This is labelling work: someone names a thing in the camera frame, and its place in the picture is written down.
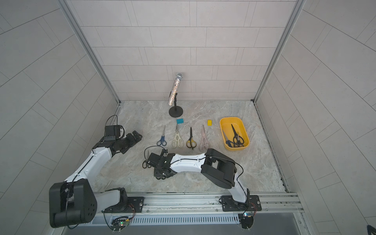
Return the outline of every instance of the scissors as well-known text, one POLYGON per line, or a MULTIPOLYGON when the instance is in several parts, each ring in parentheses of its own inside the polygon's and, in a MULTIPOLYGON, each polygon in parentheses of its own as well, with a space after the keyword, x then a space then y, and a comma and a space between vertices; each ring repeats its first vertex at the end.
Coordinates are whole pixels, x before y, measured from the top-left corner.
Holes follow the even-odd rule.
POLYGON ((173 140, 172 143, 171 143, 171 146, 172 146, 173 148, 176 148, 176 147, 181 148, 181 147, 183 147, 183 145, 184 145, 184 142, 183 142, 183 139, 180 137, 180 134, 179 134, 179 128, 178 128, 178 126, 177 126, 177 124, 176 124, 175 137, 174 137, 174 140, 173 140))
POLYGON ((166 146, 167 145, 167 142, 164 140, 164 132, 166 130, 166 125, 165 125, 165 128, 163 129, 163 134, 162 134, 162 137, 161 139, 157 142, 157 145, 158 146, 166 146))
POLYGON ((201 138, 201 142, 199 144, 199 150, 202 151, 202 150, 204 150, 204 148, 209 149, 210 143, 209 143, 208 139, 206 138, 204 125, 202 125, 202 138, 201 138))
POLYGON ((235 146, 235 143, 232 142, 232 141, 229 141, 229 139, 227 138, 226 134, 224 133, 224 131, 222 130, 223 134, 224 134, 224 138, 226 139, 226 144, 230 147, 230 148, 234 148, 233 146, 235 146))
POLYGON ((234 142, 234 148, 244 147, 243 137, 238 135, 238 133, 235 131, 235 128, 232 124, 231 126, 232 126, 232 130, 234 131, 234 138, 232 139, 232 141, 234 142))
POLYGON ((196 148, 197 143, 192 139, 192 137, 193 136, 192 136, 192 127, 191 127, 191 136, 185 145, 187 145, 188 148, 192 148, 193 150, 194 148, 196 148))

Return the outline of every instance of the black stand base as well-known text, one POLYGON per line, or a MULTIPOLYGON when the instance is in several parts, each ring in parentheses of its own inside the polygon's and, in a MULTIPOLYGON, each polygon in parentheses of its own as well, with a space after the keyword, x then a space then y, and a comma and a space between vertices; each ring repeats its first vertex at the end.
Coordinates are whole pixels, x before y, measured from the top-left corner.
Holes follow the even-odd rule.
POLYGON ((180 106, 174 106, 170 108, 168 113, 170 114, 171 117, 180 117, 181 115, 183 115, 183 109, 180 106))

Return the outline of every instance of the black scissors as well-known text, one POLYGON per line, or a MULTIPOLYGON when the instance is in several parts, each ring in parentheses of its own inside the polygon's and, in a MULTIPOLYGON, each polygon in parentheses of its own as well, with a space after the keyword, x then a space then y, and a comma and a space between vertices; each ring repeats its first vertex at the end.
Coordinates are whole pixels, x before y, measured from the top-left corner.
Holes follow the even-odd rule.
POLYGON ((192 139, 193 135, 192 135, 192 127, 191 127, 191 136, 189 138, 189 140, 187 141, 186 145, 188 148, 192 148, 192 150, 194 148, 196 148, 197 146, 197 143, 192 139))
POLYGON ((234 131, 234 138, 232 141, 234 142, 234 148, 244 147, 244 139, 235 131, 234 126, 231 124, 232 130, 234 131))

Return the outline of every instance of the blue scissors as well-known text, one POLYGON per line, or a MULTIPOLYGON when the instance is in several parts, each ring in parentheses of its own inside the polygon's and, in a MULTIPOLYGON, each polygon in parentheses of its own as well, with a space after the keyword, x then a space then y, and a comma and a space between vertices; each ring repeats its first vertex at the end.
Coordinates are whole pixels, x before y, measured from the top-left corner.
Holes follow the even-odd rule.
POLYGON ((161 139, 157 142, 157 145, 158 146, 166 146, 167 145, 167 142, 164 140, 164 132, 166 131, 166 125, 165 125, 165 128, 163 129, 163 134, 162 134, 162 137, 161 139))
POLYGON ((230 147, 230 148, 235 148, 235 143, 232 142, 232 141, 229 141, 229 139, 227 138, 226 134, 224 133, 224 131, 222 130, 223 134, 224 134, 224 138, 226 139, 226 144, 230 147))

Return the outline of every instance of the mounting plate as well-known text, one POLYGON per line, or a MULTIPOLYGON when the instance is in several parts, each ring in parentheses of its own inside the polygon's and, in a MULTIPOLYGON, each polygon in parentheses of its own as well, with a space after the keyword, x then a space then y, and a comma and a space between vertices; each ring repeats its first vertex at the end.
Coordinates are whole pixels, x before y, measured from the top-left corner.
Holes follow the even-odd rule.
MULTIPOLYGON (((221 196, 221 199, 222 199, 221 201, 223 201, 223 202, 233 202, 234 201, 232 199, 232 196, 221 196)), ((260 199, 257 195, 249 195, 249 207, 248 207, 247 211, 255 211, 255 208, 253 207, 253 205, 251 203, 253 203, 256 206, 257 211, 262 210, 262 207, 261 207, 261 204, 260 204, 260 199)), ((232 207, 228 203, 226 205, 222 205, 222 209, 223 209, 224 212, 240 211, 239 209, 232 207)))

